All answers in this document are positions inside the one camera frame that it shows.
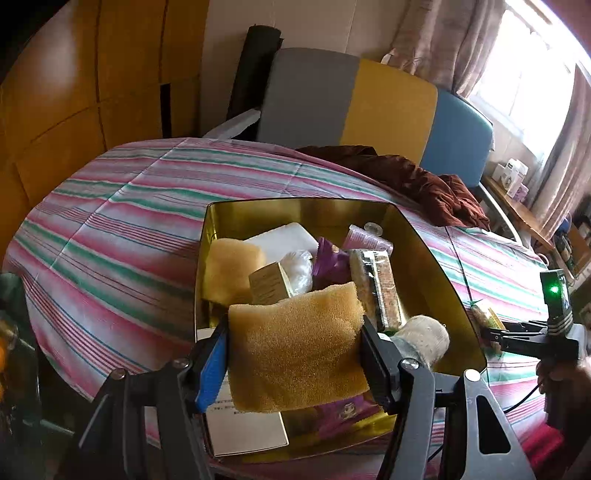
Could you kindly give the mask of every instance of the window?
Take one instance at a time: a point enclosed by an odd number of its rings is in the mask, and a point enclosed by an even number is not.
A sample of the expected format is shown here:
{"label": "window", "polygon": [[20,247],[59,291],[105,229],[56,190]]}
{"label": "window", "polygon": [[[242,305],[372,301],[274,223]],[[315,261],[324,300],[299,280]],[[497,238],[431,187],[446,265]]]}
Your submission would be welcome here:
{"label": "window", "polygon": [[560,133],[573,89],[574,60],[564,35],[524,1],[508,0],[484,74],[469,96],[540,161]]}

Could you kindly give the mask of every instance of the brown cloth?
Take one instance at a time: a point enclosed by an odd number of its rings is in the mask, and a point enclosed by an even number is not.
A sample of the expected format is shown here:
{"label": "brown cloth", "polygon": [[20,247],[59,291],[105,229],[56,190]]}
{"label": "brown cloth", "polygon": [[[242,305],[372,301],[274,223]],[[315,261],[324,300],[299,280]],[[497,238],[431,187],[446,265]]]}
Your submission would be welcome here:
{"label": "brown cloth", "polygon": [[373,147],[303,147],[305,155],[321,158],[370,177],[420,203],[436,226],[480,227],[490,223],[457,175],[434,175],[400,155],[378,155]]}

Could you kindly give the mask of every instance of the white wall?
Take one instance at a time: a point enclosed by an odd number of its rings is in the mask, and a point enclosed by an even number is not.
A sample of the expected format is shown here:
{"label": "white wall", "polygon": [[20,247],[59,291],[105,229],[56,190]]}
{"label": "white wall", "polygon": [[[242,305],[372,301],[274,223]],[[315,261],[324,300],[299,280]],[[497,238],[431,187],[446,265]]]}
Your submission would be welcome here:
{"label": "white wall", "polygon": [[389,50],[407,0],[210,0],[203,43],[203,134],[226,119],[248,27],[270,25],[283,47],[323,48],[380,60]]}

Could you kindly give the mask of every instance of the metal bolt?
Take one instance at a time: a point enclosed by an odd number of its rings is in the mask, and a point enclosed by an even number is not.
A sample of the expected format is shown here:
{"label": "metal bolt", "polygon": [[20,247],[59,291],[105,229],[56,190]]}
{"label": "metal bolt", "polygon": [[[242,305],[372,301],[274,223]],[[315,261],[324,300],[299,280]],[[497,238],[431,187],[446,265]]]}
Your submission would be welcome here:
{"label": "metal bolt", "polygon": [[121,380],[125,378],[126,374],[127,372],[123,368],[115,368],[115,370],[111,372],[110,377],[113,380]]}
{"label": "metal bolt", "polygon": [[173,367],[182,370],[189,366],[189,360],[187,358],[177,358],[173,360]]}
{"label": "metal bolt", "polygon": [[473,370],[471,368],[469,368],[468,370],[466,370],[464,372],[464,375],[471,382],[478,382],[478,381],[480,381],[480,373],[478,373],[476,370]]}
{"label": "metal bolt", "polygon": [[403,358],[400,362],[406,370],[416,370],[419,366],[418,362],[414,358]]}

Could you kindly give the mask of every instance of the pink striped fabric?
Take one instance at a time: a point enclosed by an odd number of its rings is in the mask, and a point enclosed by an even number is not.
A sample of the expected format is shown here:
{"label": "pink striped fabric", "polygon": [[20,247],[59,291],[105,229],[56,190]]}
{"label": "pink striped fabric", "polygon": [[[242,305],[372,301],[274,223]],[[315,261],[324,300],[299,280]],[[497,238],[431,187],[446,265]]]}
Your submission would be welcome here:
{"label": "pink striped fabric", "polygon": [[[544,319],[539,272],[506,239],[429,224],[420,208],[345,168],[266,144],[205,139],[114,148],[59,185],[27,216],[3,269],[24,279],[44,353],[92,398],[115,367],[143,372],[185,354],[193,339],[197,252],[205,208],[228,199],[343,197],[398,206],[462,302],[489,299],[504,320]],[[503,407],[535,382],[535,359],[488,352],[485,375]],[[544,420],[534,394],[509,419],[521,436]],[[443,438],[437,412],[431,446]],[[148,432],[157,436],[155,422]],[[387,438],[318,458],[233,466],[261,478],[374,478]],[[430,466],[433,473],[437,459]],[[220,469],[229,468],[218,463]]]}

